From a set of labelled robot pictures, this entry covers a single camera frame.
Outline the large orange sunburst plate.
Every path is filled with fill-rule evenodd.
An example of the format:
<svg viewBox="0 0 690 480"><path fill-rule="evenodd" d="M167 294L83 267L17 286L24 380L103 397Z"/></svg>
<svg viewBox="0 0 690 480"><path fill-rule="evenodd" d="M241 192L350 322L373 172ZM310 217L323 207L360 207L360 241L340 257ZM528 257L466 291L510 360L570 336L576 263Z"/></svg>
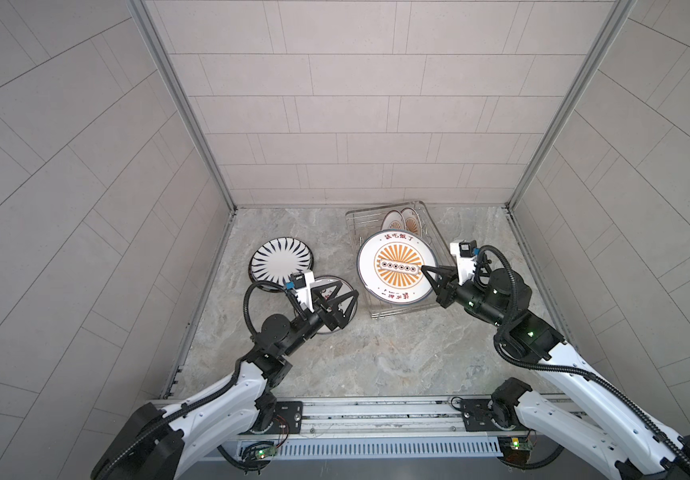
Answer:
<svg viewBox="0 0 690 480"><path fill-rule="evenodd" d="M432 291L423 265L437 266L430 246L404 230L382 230L360 246L356 266L366 290L388 304L408 306L423 301Z"/></svg>

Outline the white blue leaf plate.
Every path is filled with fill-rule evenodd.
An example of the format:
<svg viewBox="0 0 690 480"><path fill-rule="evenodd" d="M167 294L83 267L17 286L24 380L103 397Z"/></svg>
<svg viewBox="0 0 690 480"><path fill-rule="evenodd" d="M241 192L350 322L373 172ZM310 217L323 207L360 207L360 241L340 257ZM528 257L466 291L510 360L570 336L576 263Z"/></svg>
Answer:
<svg viewBox="0 0 690 480"><path fill-rule="evenodd" d="M270 293L282 293L291 275L312 270L314 255L310 247L294 237L277 237L261 245L252 255L248 275L252 283L271 282L280 290L260 285Z"/></svg>

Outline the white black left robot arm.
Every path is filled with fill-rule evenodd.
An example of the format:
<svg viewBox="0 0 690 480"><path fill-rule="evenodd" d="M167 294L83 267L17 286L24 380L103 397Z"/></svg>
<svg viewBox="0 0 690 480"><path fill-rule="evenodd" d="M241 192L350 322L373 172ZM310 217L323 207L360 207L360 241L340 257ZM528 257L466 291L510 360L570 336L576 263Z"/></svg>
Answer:
<svg viewBox="0 0 690 480"><path fill-rule="evenodd" d="M246 290L243 316L253 342L230 375L179 403L163 408L148 402L126 421L98 460L93 479L177 479L235 436L264 432L275 417L273 393L292 365L289 356L322 328L344 329L358 306L359 293L344 280L311 281L295 274L286 285L256 281ZM249 312L253 292L285 295L295 312L266 318L255 327Z"/></svg>

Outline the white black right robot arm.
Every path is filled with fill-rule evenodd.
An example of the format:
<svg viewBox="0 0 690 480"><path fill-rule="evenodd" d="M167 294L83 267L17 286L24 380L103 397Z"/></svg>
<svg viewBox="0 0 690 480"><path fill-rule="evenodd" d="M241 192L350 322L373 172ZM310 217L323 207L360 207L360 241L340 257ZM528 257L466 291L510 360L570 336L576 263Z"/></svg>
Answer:
<svg viewBox="0 0 690 480"><path fill-rule="evenodd" d="M509 378L490 397L496 426L542 433L609 479L690 479L690 434L657 421L593 370L530 310L532 292L519 274L510 268L486 270L483 282L478 275L461 281L449 266L421 271L442 307L459 304L495 326L493 343L502 359L548 379L592 420L586 423L527 383Z"/></svg>

